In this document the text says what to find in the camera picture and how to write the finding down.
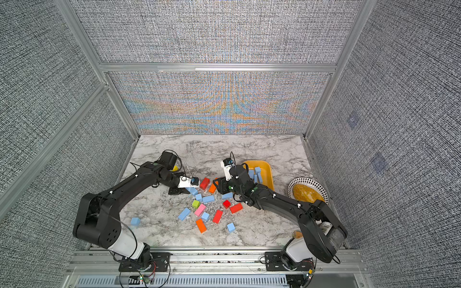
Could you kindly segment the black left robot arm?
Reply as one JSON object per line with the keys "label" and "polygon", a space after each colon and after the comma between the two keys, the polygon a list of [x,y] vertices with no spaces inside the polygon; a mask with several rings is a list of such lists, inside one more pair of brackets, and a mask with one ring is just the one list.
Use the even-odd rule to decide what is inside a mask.
{"label": "black left robot arm", "polygon": [[149,187],[163,185],[178,188],[181,178],[172,169],[181,158],[165,150],[154,162],[146,162],[117,185],[82,197],[74,222],[73,236],[130,260],[143,257],[147,245],[137,240],[129,226],[120,219],[121,210]]}

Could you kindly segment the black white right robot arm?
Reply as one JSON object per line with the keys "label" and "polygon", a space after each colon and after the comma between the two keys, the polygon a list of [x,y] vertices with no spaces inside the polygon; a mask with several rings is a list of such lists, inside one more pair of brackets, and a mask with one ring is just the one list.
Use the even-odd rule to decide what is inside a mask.
{"label": "black white right robot arm", "polygon": [[220,193],[231,193],[239,202],[258,210],[270,211],[299,226],[302,237],[291,239],[280,251],[280,262],[291,271],[305,260],[340,264],[336,254],[347,238],[347,230],[333,210],[323,201],[300,202],[255,183],[246,166],[224,169],[224,177],[212,183]]}

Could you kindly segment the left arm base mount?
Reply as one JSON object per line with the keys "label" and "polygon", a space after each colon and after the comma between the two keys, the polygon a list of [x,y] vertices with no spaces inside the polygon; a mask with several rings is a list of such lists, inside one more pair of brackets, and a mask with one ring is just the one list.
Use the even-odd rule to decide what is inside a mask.
{"label": "left arm base mount", "polygon": [[168,252],[153,252],[144,254],[139,259],[127,259],[120,263],[119,272],[167,272],[171,254]]}

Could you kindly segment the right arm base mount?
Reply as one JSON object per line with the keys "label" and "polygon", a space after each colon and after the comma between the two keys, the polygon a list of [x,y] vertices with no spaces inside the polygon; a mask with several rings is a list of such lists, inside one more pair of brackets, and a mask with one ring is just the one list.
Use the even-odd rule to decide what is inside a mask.
{"label": "right arm base mount", "polygon": [[299,272],[314,270],[314,260],[312,258],[303,259],[300,262],[292,260],[286,253],[265,252],[264,264],[267,271],[271,272]]}

